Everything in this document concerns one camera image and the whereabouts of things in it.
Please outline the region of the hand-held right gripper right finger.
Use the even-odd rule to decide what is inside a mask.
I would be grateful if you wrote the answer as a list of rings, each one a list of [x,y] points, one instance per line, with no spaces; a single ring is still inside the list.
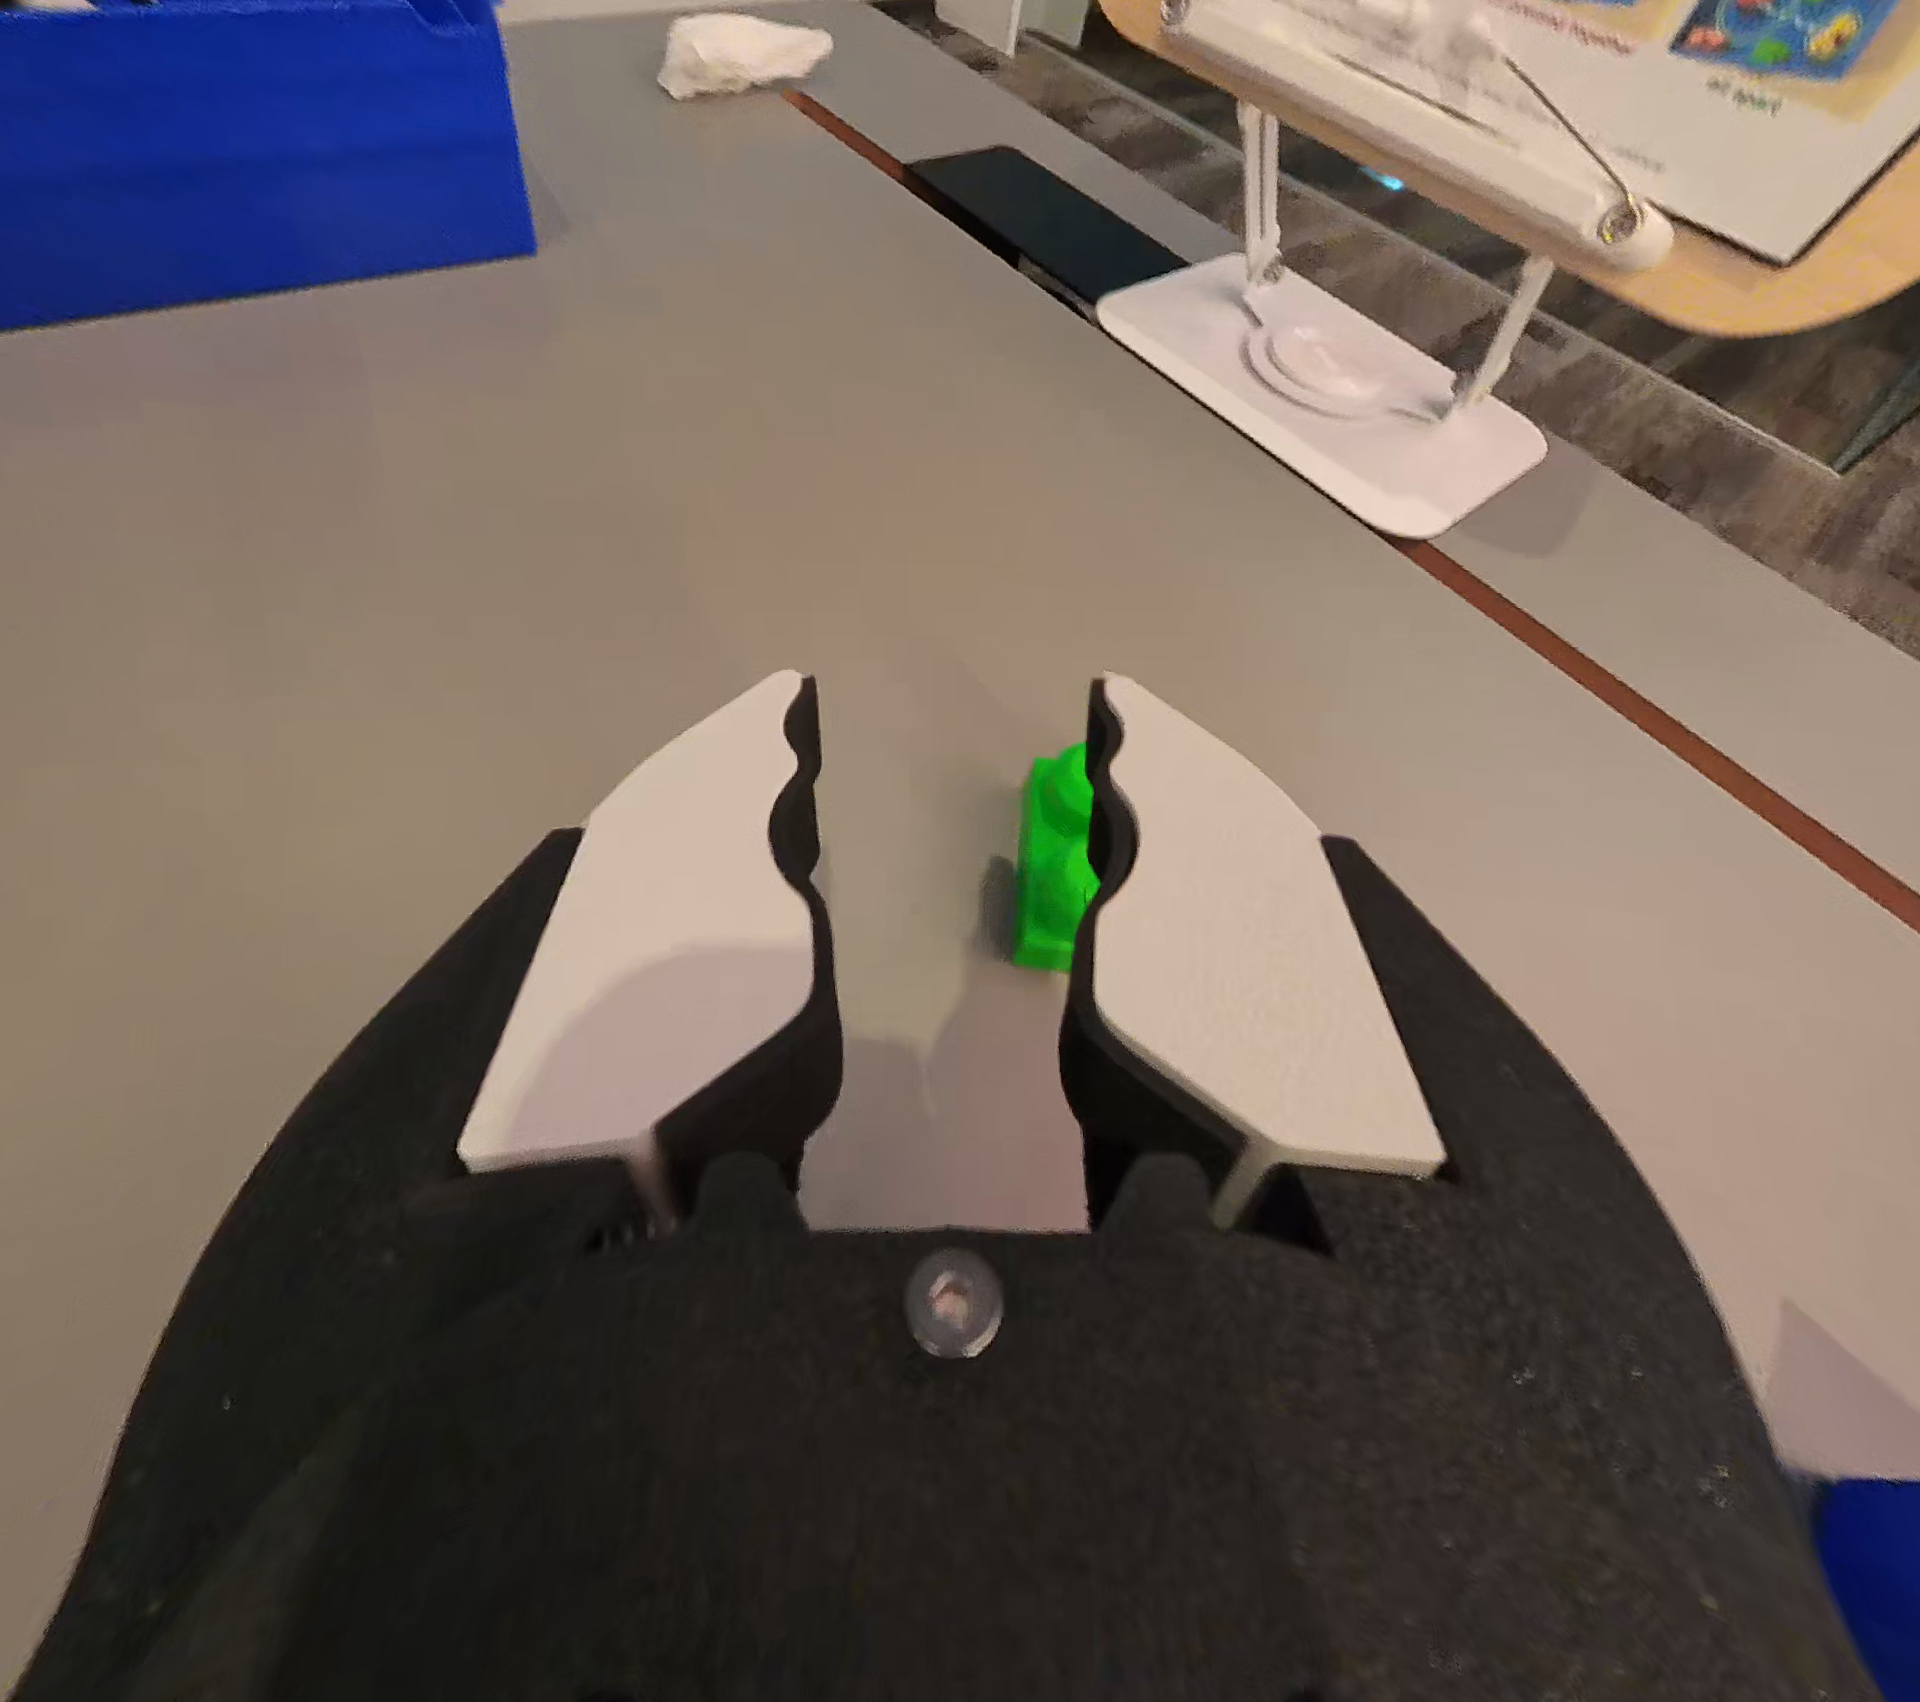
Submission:
[[[1427,1110],[1319,827],[1260,766],[1142,683],[1087,701],[1087,863],[1061,1072],[1084,1133],[1220,1164],[1234,1228],[1275,1175],[1436,1178]]]

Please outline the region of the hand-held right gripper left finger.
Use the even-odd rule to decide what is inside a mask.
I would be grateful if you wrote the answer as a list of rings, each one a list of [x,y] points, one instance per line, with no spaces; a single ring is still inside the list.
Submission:
[[[844,1087],[815,678],[779,669],[588,814],[458,1134],[471,1175],[616,1163],[656,1226],[713,1163],[800,1188]]]

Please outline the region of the green mega block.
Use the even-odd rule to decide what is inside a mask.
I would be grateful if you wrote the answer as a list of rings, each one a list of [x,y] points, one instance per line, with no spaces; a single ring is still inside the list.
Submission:
[[[1097,892],[1090,860],[1092,778],[1073,742],[1031,760],[1019,791],[1012,962],[1065,974]]]

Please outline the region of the blue storage bin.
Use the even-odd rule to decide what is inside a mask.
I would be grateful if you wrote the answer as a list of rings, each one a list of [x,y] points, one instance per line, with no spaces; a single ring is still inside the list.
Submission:
[[[1835,1608],[1883,1701],[1916,1701],[1917,1482],[1820,1480],[1812,1541]]]
[[[3,333],[534,254],[497,5],[3,13]]]

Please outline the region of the white crumpled tissue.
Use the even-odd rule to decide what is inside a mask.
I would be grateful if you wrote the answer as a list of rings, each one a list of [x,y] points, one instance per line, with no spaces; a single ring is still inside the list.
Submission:
[[[833,52],[820,29],[756,14],[707,10],[676,16],[656,72],[659,92],[678,104],[789,88]]]

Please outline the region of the black phone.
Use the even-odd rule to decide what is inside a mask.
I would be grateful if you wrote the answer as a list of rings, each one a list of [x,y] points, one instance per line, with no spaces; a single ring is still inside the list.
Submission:
[[[1187,268],[1175,250],[1007,145],[910,162],[903,184],[1085,320],[1099,300]]]

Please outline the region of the wooden instruction board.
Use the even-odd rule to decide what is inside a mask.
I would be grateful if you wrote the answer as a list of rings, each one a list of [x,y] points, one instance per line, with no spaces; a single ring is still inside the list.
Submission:
[[[1423,130],[1391,126],[1385,136],[1352,111],[1330,113],[1289,75],[1269,75],[1171,30],[1163,0],[1097,0],[1116,35],[1139,52],[1210,84],[1237,104],[1358,166],[1391,175],[1411,196],[1443,207],[1475,229],[1671,328],[1711,338],[1788,337],[1835,325],[1881,305],[1917,277],[1917,149],[1908,145],[1817,240],[1790,265],[1769,265],[1694,227],[1679,227],[1668,250],[1632,270],[1624,249],[1547,227],[1522,207],[1514,187],[1478,183],[1445,159],[1434,136],[1464,122],[1434,113]]]

